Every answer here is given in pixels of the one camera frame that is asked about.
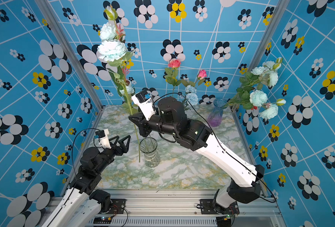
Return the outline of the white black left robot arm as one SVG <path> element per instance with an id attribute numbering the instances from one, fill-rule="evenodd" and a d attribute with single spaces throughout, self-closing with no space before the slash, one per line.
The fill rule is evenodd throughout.
<path id="1" fill-rule="evenodd" d="M 80 158 L 80 167 L 69 189 L 43 227 L 85 227 L 98 213 L 109 212 L 112 207 L 110 194 L 96 189 L 105 168 L 116 156 L 129 150 L 131 136 L 99 139 L 100 146 L 86 149 Z"/>

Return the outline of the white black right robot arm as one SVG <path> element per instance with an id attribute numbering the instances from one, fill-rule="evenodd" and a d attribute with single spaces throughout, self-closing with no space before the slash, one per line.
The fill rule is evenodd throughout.
<path id="1" fill-rule="evenodd" d="M 156 104 L 142 91 L 132 96 L 132 101 L 140 111 L 129 116 L 143 137 L 152 131 L 159 135 L 167 134 L 182 147 L 196 151 L 215 163 L 230 177 L 230 184 L 216 192 L 211 209 L 219 214 L 234 212 L 237 202 L 248 204 L 260 197 L 264 168 L 241 159 L 215 135 L 208 124 L 189 119 L 184 105 L 168 96 Z"/>

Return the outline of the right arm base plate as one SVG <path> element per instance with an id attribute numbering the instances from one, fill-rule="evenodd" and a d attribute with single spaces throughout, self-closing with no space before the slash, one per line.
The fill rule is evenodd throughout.
<path id="1" fill-rule="evenodd" d="M 238 204 L 235 201 L 228 208 L 223 208 L 213 202 L 213 199 L 200 199 L 196 206 L 201 214 L 239 215 Z"/>

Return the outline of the clear ribbed glass vase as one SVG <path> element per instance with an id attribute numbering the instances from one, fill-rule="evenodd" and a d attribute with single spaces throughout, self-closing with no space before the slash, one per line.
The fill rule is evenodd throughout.
<path id="1" fill-rule="evenodd" d="M 154 138 L 147 137 L 140 142 L 140 152 L 144 154 L 144 162 L 147 167 L 154 168 L 160 163 L 158 143 Z"/>

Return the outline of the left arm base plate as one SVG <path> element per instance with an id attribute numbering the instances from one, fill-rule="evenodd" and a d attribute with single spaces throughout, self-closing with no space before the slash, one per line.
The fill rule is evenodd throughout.
<path id="1" fill-rule="evenodd" d="M 127 199 L 107 199 L 101 203 L 100 214 L 123 214 Z"/>

